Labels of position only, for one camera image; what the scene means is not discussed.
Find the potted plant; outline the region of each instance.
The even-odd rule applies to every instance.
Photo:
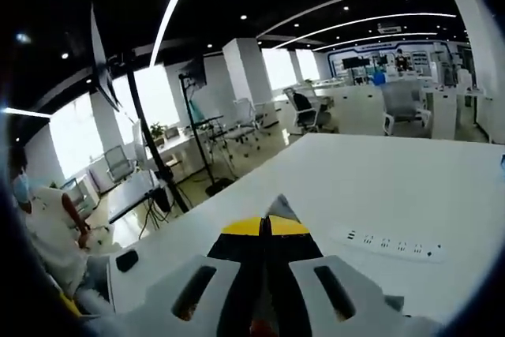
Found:
[[[155,122],[153,125],[151,125],[151,136],[152,139],[155,141],[156,146],[161,146],[165,143],[165,140],[163,139],[163,134],[165,133],[165,127],[161,126],[158,122]]]

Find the black ceiling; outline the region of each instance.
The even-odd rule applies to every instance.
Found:
[[[240,36],[257,36],[288,17],[330,0],[181,0],[166,30],[164,39],[192,38],[191,43],[167,49],[160,59],[177,62],[191,56],[220,49]],[[49,90],[92,64],[89,37],[89,12],[95,4],[97,23],[107,55],[152,44],[168,0],[2,0],[2,13],[8,15],[2,28],[2,94],[11,107],[31,109]],[[347,21],[390,13],[432,12],[458,14],[454,0],[349,0],[319,9],[284,24],[269,35],[300,36]],[[242,14],[247,20],[241,20]],[[440,37],[464,40],[461,19],[403,17],[398,23],[406,32],[441,32]],[[436,31],[440,24],[447,30]],[[335,29],[311,39],[329,44],[376,35],[377,22]],[[26,33],[30,44],[15,41],[18,32]],[[279,41],[263,41],[272,47]],[[288,47],[304,44],[294,43]],[[63,53],[69,53],[66,60]],[[38,111],[52,113],[90,84],[82,78],[53,102]]]

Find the light stand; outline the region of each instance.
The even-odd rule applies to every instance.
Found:
[[[187,79],[192,79],[191,75],[187,74],[179,74],[179,81],[181,82],[181,89],[182,89],[182,95],[184,96],[184,103],[186,105],[186,111],[188,112],[189,116],[189,124],[191,125],[191,130],[193,131],[193,136],[195,137],[196,140],[196,145],[198,146],[198,150],[200,152],[200,155],[202,157],[202,161],[204,163],[205,170],[207,171],[208,177],[211,179],[211,185],[208,186],[205,189],[205,193],[212,197],[216,193],[219,193],[229,185],[231,185],[234,181],[228,178],[220,178],[220,179],[215,179],[214,175],[212,175],[212,170],[208,165],[207,158],[205,157],[205,152],[204,148],[202,147],[202,144],[200,142],[200,138],[198,136],[198,130],[196,129],[195,126],[195,121],[193,119],[193,113],[191,112],[191,106],[189,105],[189,99],[188,99],[188,87],[185,85],[185,80]]]
[[[142,109],[142,105],[140,104],[139,93],[137,91],[137,83],[135,81],[135,75],[133,75],[133,71],[130,66],[131,58],[133,57],[133,52],[129,51],[123,54],[123,63],[126,69],[126,77],[128,78],[129,90],[132,92],[133,105],[135,106],[135,111],[137,112],[137,116],[140,120],[140,127],[142,129],[142,133],[144,134],[144,139],[151,151],[152,158],[155,161],[155,165],[158,167],[159,176],[162,180],[165,181],[168,189],[170,190],[172,196],[174,197],[175,202],[181,209],[183,213],[189,211],[188,206],[182,199],[181,194],[177,186],[174,183],[174,174],[172,170],[163,164],[161,157],[159,156],[158,149],[156,148],[155,142],[152,139],[151,132],[149,130],[148,124],[145,121],[144,110]]]

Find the power strip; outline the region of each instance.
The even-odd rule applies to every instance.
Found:
[[[438,264],[444,262],[447,254],[439,243],[408,242],[391,237],[365,233],[350,227],[340,226],[331,233],[331,238],[344,245],[368,250],[370,253],[382,254],[401,260],[415,260]]]

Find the white shirt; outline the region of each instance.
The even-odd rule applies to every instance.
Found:
[[[72,297],[84,278],[88,254],[81,250],[66,224],[62,193],[43,188],[34,192],[32,213],[21,211],[32,244],[46,269]]]

